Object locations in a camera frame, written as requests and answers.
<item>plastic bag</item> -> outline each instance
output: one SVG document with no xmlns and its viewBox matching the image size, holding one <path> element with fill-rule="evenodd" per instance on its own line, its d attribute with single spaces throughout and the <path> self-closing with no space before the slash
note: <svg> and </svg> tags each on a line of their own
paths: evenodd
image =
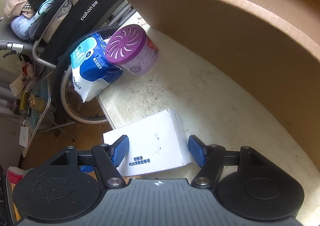
<svg viewBox="0 0 320 226">
<path fill-rule="evenodd" d="M 71 54 L 72 81 L 83 102 L 97 96 L 123 72 L 107 61 L 106 48 L 101 35 L 95 33 Z"/>
</svg>

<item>blue cloth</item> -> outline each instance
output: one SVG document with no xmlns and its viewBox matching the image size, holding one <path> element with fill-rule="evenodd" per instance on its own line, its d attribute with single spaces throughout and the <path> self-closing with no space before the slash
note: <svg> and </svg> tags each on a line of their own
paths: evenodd
<svg viewBox="0 0 320 226">
<path fill-rule="evenodd" d="M 29 40 L 29 27 L 33 21 L 33 17 L 31 19 L 26 18 L 22 14 L 18 17 L 15 17 L 11 20 L 11 29 L 20 39 Z"/>
</svg>

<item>white paper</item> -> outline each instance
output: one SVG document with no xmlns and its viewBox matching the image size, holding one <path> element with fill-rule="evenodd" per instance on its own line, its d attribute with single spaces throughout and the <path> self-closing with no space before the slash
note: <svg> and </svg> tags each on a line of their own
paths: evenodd
<svg viewBox="0 0 320 226">
<path fill-rule="evenodd" d="M 106 144 L 120 136 L 129 138 L 129 152 L 118 170 L 122 176 L 154 173 L 191 163 L 182 124 L 173 110 L 164 110 L 140 121 L 103 134 Z"/>
<path fill-rule="evenodd" d="M 27 148 L 28 147 L 28 138 L 29 138 L 29 127 L 21 127 L 20 128 L 19 145 Z"/>
</svg>

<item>metal handrim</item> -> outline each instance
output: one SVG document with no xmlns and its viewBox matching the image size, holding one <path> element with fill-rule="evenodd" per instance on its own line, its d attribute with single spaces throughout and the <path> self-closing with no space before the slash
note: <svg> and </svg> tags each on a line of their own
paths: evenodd
<svg viewBox="0 0 320 226">
<path fill-rule="evenodd" d="M 84 124 L 100 124 L 100 123 L 105 123 L 108 122 L 107 118 L 89 118 L 89 117 L 83 117 L 76 113 L 68 104 L 68 99 L 66 97 L 66 87 L 68 83 L 68 79 L 70 74 L 72 73 L 72 68 L 71 65 L 68 67 L 67 71 L 65 71 L 63 78 L 62 78 L 62 83 L 60 87 L 60 97 L 62 101 L 63 108 L 65 109 L 66 113 L 73 118 L 75 121 L 84 123 Z"/>
</svg>

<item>wheelchair wheel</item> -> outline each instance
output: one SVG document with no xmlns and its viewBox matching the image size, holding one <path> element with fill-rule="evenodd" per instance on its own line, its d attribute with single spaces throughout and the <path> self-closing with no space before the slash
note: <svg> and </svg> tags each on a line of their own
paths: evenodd
<svg viewBox="0 0 320 226">
<path fill-rule="evenodd" d="M 108 122 L 105 116 L 86 117 L 79 114 L 77 110 L 75 110 L 75 106 L 69 102 L 68 95 L 70 95 L 70 91 L 72 91 L 73 87 L 73 83 L 70 82 L 70 77 L 72 77 L 70 55 L 81 42 L 85 41 L 92 34 L 99 33 L 103 39 L 107 39 L 113 35 L 119 27 L 120 26 L 108 26 L 82 36 L 68 48 L 58 61 L 57 67 L 53 72 L 51 92 L 55 106 L 63 111 L 66 118 L 85 124 L 100 124 Z"/>
</svg>

